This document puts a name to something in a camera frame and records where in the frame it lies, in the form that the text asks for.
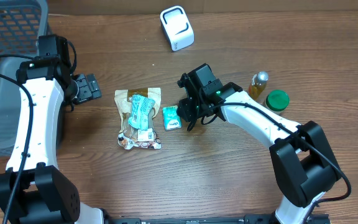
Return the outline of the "clear bottle yellow liquid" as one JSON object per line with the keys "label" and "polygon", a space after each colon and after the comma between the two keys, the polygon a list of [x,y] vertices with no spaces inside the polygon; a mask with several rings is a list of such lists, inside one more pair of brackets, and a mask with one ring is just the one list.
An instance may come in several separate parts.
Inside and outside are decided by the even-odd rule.
{"label": "clear bottle yellow liquid", "polygon": [[256,100],[265,90],[268,80],[269,75],[265,71],[256,73],[252,77],[251,83],[248,87],[248,94],[253,100]]}

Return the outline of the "brown patterned snack packet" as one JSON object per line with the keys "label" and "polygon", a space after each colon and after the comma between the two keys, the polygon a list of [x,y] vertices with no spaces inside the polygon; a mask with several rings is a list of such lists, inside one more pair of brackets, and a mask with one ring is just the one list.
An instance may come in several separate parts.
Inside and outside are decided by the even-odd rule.
{"label": "brown patterned snack packet", "polygon": [[133,135],[127,137],[124,133],[120,133],[117,137],[118,144],[125,150],[130,150],[133,147],[146,149],[161,149],[162,143],[157,133],[153,128],[146,131],[135,129]]}

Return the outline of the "teal white snack packet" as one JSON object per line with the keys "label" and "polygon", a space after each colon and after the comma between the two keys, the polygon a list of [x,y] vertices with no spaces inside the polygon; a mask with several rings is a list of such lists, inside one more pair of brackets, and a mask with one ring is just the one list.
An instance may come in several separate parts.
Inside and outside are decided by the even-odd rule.
{"label": "teal white snack packet", "polygon": [[142,95],[132,96],[131,116],[128,123],[135,129],[147,130],[149,128],[149,113],[155,101]]}

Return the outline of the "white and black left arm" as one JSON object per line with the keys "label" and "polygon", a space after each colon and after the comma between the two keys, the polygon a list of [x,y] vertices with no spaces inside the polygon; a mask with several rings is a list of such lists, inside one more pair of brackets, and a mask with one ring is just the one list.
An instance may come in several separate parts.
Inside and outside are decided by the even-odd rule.
{"label": "white and black left arm", "polygon": [[21,110],[14,148],[0,174],[3,223],[109,223],[102,208],[81,202],[57,164],[64,106],[101,97],[94,76],[74,76],[74,66],[57,55],[22,59],[10,80],[19,87]]}

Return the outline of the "green white tissue pack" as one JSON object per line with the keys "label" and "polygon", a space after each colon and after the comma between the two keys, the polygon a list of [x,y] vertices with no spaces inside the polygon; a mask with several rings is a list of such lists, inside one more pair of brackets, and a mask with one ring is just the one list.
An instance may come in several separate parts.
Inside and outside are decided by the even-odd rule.
{"label": "green white tissue pack", "polygon": [[181,119],[177,114],[177,109],[177,105],[163,108],[163,122],[166,131],[181,128]]}

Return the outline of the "green lid white jar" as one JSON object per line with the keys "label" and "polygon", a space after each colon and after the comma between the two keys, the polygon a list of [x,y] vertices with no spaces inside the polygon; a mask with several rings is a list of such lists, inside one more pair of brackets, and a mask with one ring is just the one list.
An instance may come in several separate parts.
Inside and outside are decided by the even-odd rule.
{"label": "green lid white jar", "polygon": [[276,114],[284,112],[289,104],[290,97],[283,90],[273,90],[265,99],[265,107]]}

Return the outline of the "beige brown paper pouch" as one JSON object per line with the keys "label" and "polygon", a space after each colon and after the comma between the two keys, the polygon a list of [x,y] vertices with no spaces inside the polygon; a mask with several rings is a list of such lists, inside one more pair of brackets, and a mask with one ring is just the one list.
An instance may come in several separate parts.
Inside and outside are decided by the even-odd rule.
{"label": "beige brown paper pouch", "polygon": [[151,98],[155,101],[154,107],[149,113],[149,128],[153,128],[153,129],[154,129],[154,119],[158,115],[161,105],[161,100],[162,100],[162,91],[160,88],[157,87],[115,91],[114,101],[116,103],[119,116],[121,119],[121,129],[119,131],[119,134],[124,133],[124,135],[127,137],[133,135],[133,132],[135,130],[135,128],[133,128],[128,123],[128,120],[131,116],[131,109],[132,109],[131,104],[132,104],[133,95],[142,95],[144,97]]}

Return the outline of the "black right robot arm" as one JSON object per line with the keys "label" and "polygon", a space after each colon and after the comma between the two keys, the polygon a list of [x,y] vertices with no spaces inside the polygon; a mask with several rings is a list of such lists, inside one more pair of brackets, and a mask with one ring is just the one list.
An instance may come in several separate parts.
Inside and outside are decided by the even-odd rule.
{"label": "black right robot arm", "polygon": [[211,73],[184,73],[177,82],[186,90],[177,113],[193,127],[212,116],[235,124],[268,148],[283,199],[271,216],[247,215],[245,223],[329,223],[313,210],[344,177],[328,139],[313,121],[299,124],[255,102],[233,82],[223,85]]}

